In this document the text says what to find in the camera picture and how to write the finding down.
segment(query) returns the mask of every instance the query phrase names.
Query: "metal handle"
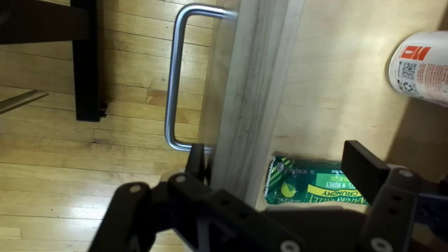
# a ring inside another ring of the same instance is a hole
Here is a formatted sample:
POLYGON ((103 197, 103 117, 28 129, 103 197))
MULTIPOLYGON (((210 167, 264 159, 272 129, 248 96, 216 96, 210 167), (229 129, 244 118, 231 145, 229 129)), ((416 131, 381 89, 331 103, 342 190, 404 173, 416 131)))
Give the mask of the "metal handle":
POLYGON ((173 34, 171 64, 168 76, 166 141, 170 148, 178 152, 191 152, 192 145, 180 142, 175 138, 177 107, 180 96, 180 79, 184 52, 187 22, 191 16, 206 16, 215 19, 237 19, 237 13, 206 5, 188 5, 177 16, 173 34))

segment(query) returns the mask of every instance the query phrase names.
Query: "screw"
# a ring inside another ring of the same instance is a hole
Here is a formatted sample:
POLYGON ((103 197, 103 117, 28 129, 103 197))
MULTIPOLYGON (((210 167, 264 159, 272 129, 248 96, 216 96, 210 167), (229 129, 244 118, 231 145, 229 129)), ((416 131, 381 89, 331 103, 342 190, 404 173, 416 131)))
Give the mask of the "screw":
POLYGON ((371 241, 370 241, 370 246, 373 247, 373 250, 376 251, 376 252, 394 252, 394 248, 392 248, 392 246, 387 241, 387 240, 384 240, 384 239, 373 239, 371 241))
POLYGON ((133 187, 129 188, 131 194, 138 194, 140 191, 142 191, 142 185, 133 185, 133 187))
POLYGON ((177 177, 175 183, 178 184, 184 184, 187 181, 187 178, 184 176, 177 177))
POLYGON ((408 171, 408 170, 401 170, 399 174, 404 176, 404 177, 406 177, 406 178, 413 177, 412 173, 408 171))
POLYGON ((286 240, 280 244, 282 252, 300 252, 300 247, 296 241, 286 240))

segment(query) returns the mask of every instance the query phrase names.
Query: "spray can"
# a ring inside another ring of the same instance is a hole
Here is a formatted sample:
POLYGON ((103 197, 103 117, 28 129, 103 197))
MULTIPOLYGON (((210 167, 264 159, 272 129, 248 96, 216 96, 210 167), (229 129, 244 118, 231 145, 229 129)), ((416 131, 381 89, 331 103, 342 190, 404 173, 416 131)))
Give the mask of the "spray can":
POLYGON ((448 107, 448 33, 420 33, 395 51, 390 82, 398 93, 448 107))

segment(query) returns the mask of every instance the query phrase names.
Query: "green package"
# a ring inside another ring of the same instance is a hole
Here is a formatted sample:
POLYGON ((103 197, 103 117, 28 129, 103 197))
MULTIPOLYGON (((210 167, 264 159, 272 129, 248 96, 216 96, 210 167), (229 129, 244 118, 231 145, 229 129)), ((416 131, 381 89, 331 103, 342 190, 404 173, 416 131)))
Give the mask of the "green package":
POLYGON ((341 163, 273 157, 266 181, 269 205, 341 202, 366 205, 341 163))

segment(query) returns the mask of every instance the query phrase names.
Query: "wooden floor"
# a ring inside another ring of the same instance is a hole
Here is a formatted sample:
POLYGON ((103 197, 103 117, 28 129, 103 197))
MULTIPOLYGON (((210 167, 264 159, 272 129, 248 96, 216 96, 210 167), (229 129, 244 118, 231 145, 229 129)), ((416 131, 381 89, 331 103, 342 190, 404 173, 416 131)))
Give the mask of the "wooden floor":
MULTIPOLYGON (((167 148, 163 121, 173 22, 189 2, 104 0, 111 103, 100 124, 75 121, 69 43, 0 47, 0 100, 51 92, 0 115, 0 252, 86 251, 121 184, 154 187, 184 169, 187 156, 167 148)), ((187 141, 198 136, 212 27, 194 19, 187 33, 178 110, 178 136, 187 141)), ((182 251, 174 233, 154 248, 182 251)))

